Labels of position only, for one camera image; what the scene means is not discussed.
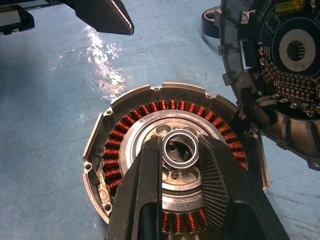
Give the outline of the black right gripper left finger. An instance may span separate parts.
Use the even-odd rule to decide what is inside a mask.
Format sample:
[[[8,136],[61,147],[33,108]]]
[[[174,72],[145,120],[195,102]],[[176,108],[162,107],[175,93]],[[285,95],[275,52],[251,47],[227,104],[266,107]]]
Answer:
[[[162,238],[161,137],[146,141],[117,187],[107,240]]]

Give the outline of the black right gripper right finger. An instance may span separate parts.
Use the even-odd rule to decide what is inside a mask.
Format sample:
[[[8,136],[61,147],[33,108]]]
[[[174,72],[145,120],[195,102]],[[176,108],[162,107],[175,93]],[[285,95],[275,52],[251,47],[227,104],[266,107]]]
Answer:
[[[198,138],[209,240],[287,240],[289,236],[255,177],[222,141]]]

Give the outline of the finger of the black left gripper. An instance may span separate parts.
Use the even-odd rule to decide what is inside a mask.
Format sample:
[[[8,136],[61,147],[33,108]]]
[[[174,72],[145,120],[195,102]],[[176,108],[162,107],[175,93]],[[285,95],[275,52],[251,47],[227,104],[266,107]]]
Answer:
[[[121,0],[48,0],[65,4],[99,33],[132,36],[135,26]]]

